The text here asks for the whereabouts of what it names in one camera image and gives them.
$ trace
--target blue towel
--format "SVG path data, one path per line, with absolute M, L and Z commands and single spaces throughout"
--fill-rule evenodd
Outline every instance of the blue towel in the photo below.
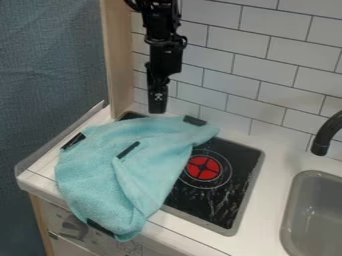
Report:
M 60 152 L 59 190 L 81 221 L 91 220 L 127 241 L 163 205 L 192 147 L 218 129 L 172 117 L 112 122 L 82 133 L 84 140 Z

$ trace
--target stove top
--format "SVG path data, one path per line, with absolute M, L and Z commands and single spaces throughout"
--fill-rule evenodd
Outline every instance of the stove top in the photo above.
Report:
M 126 112 L 120 120 L 141 117 L 145 116 Z M 259 150 L 217 137 L 195 147 L 162 209 L 217 233 L 235 235 L 263 158 Z

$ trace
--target sink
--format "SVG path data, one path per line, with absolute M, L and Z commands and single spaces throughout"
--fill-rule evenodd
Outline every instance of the sink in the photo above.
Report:
M 280 239 L 290 256 L 342 255 L 342 178 L 320 171 L 298 174 Z

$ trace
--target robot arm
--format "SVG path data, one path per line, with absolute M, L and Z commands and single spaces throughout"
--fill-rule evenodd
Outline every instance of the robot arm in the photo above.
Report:
M 177 34 L 181 15 L 178 0 L 125 0 L 143 18 L 150 61 L 145 64 L 150 113 L 166 111 L 169 76 L 182 70 L 187 38 Z

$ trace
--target black faucet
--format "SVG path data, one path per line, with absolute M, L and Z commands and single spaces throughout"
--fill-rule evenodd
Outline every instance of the black faucet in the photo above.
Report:
M 328 152 L 330 141 L 340 129 L 342 129 L 342 110 L 330 117 L 319 129 L 312 143 L 311 152 L 317 156 L 325 156 Z

